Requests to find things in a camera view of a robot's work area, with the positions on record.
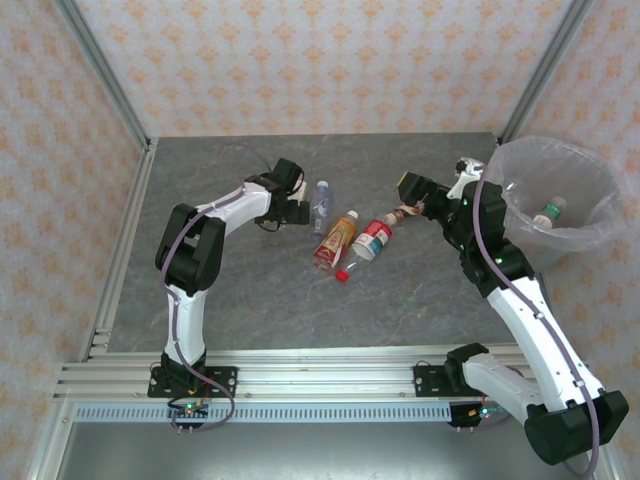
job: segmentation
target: small bottle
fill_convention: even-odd
[[[397,222],[400,222],[405,218],[422,215],[423,210],[424,205],[422,204],[416,205],[415,207],[410,207],[409,205],[402,204],[398,208],[395,208],[392,212],[383,215],[383,219],[389,219],[392,222],[391,225],[395,225]],[[390,216],[395,217],[396,221],[394,222],[393,220],[391,220]]]
[[[567,208],[567,201],[564,198],[553,197],[542,211],[533,217],[533,223],[541,227],[553,228],[565,208]]]
[[[313,264],[316,267],[329,271],[337,265],[356,234],[356,220],[358,220],[358,214],[353,210],[338,219],[313,254]]]
[[[327,233],[329,184],[320,180],[311,197],[311,237],[320,241]]]
[[[336,278],[340,282],[346,282],[355,270],[369,265],[387,244],[391,238],[391,227],[398,223],[398,217],[402,216],[396,210],[376,218],[356,238],[345,257],[342,268],[336,272]]]

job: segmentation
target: patterned wallpaper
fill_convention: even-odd
[[[0,32],[0,478],[22,479],[139,152],[51,0],[3,0]]]
[[[79,0],[151,136],[501,132],[569,0]]]
[[[596,1],[523,134],[598,149],[627,192],[629,231],[548,273],[554,307],[577,350],[631,414],[615,439],[640,469],[640,3]]]

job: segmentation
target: enclosure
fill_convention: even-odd
[[[356,209],[364,222],[400,204],[405,171],[451,184],[461,157],[488,162],[530,134],[597,150],[621,187],[624,233],[542,278],[577,352],[630,404],[596,477],[634,478],[637,2],[8,0],[0,24],[2,478],[146,478],[145,462],[167,447],[197,465],[186,478],[570,478],[535,457],[517,422],[456,437],[446,414],[425,425],[369,410],[417,408],[409,368],[442,363],[451,346],[484,343],[532,378],[456,251],[421,218],[399,225],[352,285],[311,265],[308,228],[247,224],[227,238],[207,297],[208,352],[253,372],[240,377],[243,408],[281,408],[282,385],[304,378],[318,411],[339,402],[322,396],[332,385],[370,421],[239,421],[202,434],[212,436],[194,451],[168,425],[123,413],[160,405],[146,391],[167,341],[154,257],[171,211],[261,174],[245,147],[296,162],[310,185],[329,180],[332,215]],[[310,380],[287,370],[299,362]],[[290,377],[273,383],[265,364]],[[372,391],[357,377],[365,368]],[[304,410],[298,400],[291,408]],[[229,447],[217,443],[225,435]],[[473,455],[455,467],[454,449]],[[183,465],[156,463],[149,478]]]

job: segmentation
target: trash can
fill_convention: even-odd
[[[624,230],[620,189],[595,151],[551,138],[523,137],[496,149],[486,179],[502,186],[505,236],[536,272],[568,252],[599,247]],[[553,227],[534,223],[553,197],[566,201]]]

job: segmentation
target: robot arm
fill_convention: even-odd
[[[163,269],[185,225],[197,214],[202,218],[178,244],[166,269],[170,322],[160,367],[153,371],[154,380],[163,384],[163,388],[157,390],[165,391],[169,397],[179,396],[176,392],[198,390],[199,381],[183,365],[176,343],[180,344],[185,363],[203,373],[206,360],[202,335],[204,303],[220,272],[224,239],[251,220],[258,224],[268,221],[279,225],[308,224],[309,204],[292,199],[302,187],[303,179],[304,173],[298,165],[281,158],[272,172],[247,178],[240,188],[214,202],[198,207],[181,204],[174,208],[156,254],[158,270]]]
[[[271,193],[263,186],[252,182],[244,185],[234,192],[211,202],[196,207],[197,211],[213,208],[205,214],[208,219],[217,219],[216,224],[224,224],[224,237],[236,230],[241,225],[262,217],[269,211],[271,205]],[[204,338],[202,336],[202,322],[204,318],[204,302],[208,288],[198,290],[189,295],[182,288],[170,284],[169,289],[178,296],[178,306],[169,296],[169,318],[173,318],[173,309],[178,308],[178,338],[184,357],[189,365],[193,365],[205,353]],[[176,352],[175,342],[169,325],[169,336],[164,349],[169,358],[180,362]]]
[[[400,198],[408,205],[422,202],[423,215],[442,226],[445,239],[460,253],[464,274],[511,330],[537,384],[501,365],[482,345],[472,344],[447,355],[445,372],[452,387],[471,387],[492,397],[525,426],[527,438],[540,458],[556,464],[591,448],[590,416],[581,391],[584,386],[596,408],[600,444],[608,443],[628,413],[626,400],[618,391],[605,391],[562,333],[531,266],[520,249],[504,238],[506,203],[500,186],[491,183],[485,183],[479,205],[483,243],[499,270],[544,315],[577,366],[580,384],[549,330],[486,263],[476,242],[472,219],[481,164],[463,159],[456,166],[456,173],[459,180],[451,188],[406,173],[398,184]]]

